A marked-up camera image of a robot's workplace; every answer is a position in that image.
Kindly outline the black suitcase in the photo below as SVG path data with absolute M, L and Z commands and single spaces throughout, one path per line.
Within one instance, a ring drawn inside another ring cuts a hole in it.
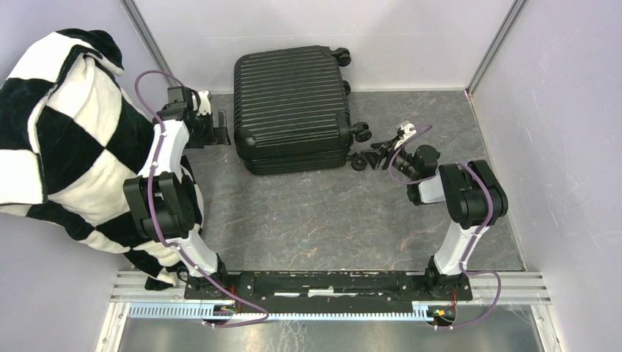
M 246 54 L 234 65 L 235 148 L 253 175 L 333 169 L 372 132 L 353 122 L 344 47 L 309 45 Z

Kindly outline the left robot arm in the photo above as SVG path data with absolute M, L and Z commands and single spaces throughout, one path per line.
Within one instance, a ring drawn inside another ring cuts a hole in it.
M 220 256 L 200 237 L 203 198 L 184 156 L 186 149 L 229 145 L 226 115 L 213 119 L 211 94 L 180 86 L 153 118 L 153 143 L 137 177 L 123 184 L 139 234 L 173 253 L 184 264 L 189 284 L 211 298 L 230 291 Z

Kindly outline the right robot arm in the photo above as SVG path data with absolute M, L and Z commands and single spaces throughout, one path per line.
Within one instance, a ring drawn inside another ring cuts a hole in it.
M 433 299 L 467 285 L 465 270 L 475 245 L 508 211 L 505 191 L 486 161 L 441 165 L 439 158 L 439 151 L 428 144 L 421 144 L 414 153 L 405 152 L 397 139 L 374 143 L 351 156 L 356 171 L 369 166 L 406 176 L 404 185 L 412 204 L 446 205 L 450 226 L 422 278 L 425 293 Z

